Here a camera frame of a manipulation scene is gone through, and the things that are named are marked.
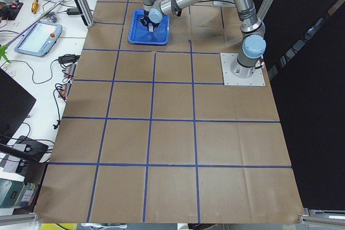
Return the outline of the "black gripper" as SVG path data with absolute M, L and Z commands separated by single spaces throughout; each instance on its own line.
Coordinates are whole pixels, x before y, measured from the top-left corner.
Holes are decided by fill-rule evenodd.
M 144 10 L 143 13 L 144 13 L 143 17 L 140 18 L 141 24 L 145 27 L 148 27 L 149 32 L 154 32 L 155 27 L 158 27 L 159 23 L 154 23 L 150 20 L 148 11 Z

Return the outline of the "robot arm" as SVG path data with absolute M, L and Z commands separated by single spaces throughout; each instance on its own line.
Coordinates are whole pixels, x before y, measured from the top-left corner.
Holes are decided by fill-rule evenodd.
M 142 0 L 143 17 L 140 22 L 148 31 L 154 31 L 167 15 L 180 16 L 182 10 L 204 0 Z M 256 64 L 266 50 L 265 25 L 257 16 L 253 0 L 233 0 L 237 9 L 240 30 L 243 35 L 241 50 L 230 65 L 233 75 L 241 79 L 250 78 Z

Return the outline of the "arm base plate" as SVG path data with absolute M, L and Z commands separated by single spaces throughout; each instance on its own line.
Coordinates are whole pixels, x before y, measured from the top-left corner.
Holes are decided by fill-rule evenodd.
M 220 53 L 224 86 L 265 87 L 263 65 L 260 60 L 246 68 L 238 63 L 237 53 Z
M 213 0 L 214 6 L 235 7 L 234 0 Z

